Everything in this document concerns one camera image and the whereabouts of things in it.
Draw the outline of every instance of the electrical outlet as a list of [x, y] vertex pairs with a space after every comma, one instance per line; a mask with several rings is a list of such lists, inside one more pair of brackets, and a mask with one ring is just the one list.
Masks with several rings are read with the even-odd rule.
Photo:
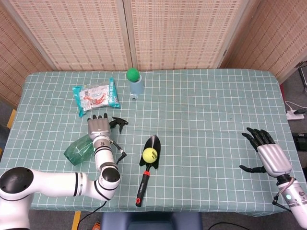
[[293, 114], [291, 111], [287, 111], [286, 115], [288, 121], [304, 119], [304, 114]]

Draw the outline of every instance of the blue chair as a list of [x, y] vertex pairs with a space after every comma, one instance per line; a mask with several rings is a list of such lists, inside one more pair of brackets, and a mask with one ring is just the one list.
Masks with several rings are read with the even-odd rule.
[[104, 212], [100, 230], [202, 230], [200, 212]]

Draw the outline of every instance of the green checkered tablecloth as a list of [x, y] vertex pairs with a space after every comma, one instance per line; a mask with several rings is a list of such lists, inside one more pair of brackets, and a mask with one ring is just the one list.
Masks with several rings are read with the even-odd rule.
[[[87, 133], [87, 118], [107, 112], [129, 121], [112, 138], [127, 152], [119, 164], [120, 186], [102, 211], [234, 211], [268, 215], [276, 179], [243, 172], [239, 165], [261, 165], [246, 127], [271, 133], [293, 165], [292, 175], [306, 189], [279, 85], [266, 71], [195, 69], [142, 72], [145, 94], [130, 100], [126, 72], [40, 72], [27, 77], [5, 148], [0, 173], [16, 166], [44, 172], [85, 172], [98, 177], [94, 157], [73, 166], [65, 149]], [[121, 109], [104, 107], [78, 117], [71, 88], [115, 79]], [[160, 164], [151, 169], [143, 207], [135, 206], [145, 167], [140, 167], [146, 140], [157, 134]], [[120, 153], [115, 148], [117, 159]], [[36, 194], [32, 208], [92, 211], [102, 204], [92, 198]]]

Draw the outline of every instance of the tennis ball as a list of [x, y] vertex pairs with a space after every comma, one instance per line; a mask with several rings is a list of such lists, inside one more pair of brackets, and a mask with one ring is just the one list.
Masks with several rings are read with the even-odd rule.
[[130, 68], [126, 74], [127, 78], [131, 82], [137, 82], [140, 79], [140, 73], [135, 68]]
[[146, 148], [143, 151], [143, 159], [146, 163], [154, 163], [155, 160], [158, 158], [158, 153], [155, 149], [153, 148]]

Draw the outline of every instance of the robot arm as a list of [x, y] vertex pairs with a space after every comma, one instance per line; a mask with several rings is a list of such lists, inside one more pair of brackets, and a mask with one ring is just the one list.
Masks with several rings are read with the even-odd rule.
[[[265, 130], [247, 128], [252, 134], [242, 133], [259, 155], [262, 167], [248, 168], [240, 165], [240, 168], [248, 173], [268, 173], [277, 179], [279, 192], [273, 199], [273, 204], [291, 211], [298, 224], [307, 229], [307, 195], [298, 181], [289, 173], [292, 165], [284, 154], [282, 148], [274, 142]], [[278, 196], [282, 195], [290, 210], [277, 203]]]
[[33, 193], [46, 196], [89, 196], [108, 201], [120, 182], [110, 147], [111, 130], [107, 115], [88, 120], [89, 137], [95, 148], [99, 178], [91, 181], [82, 172], [49, 173], [23, 167], [13, 168], [0, 177], [0, 230], [29, 229], [28, 211]]

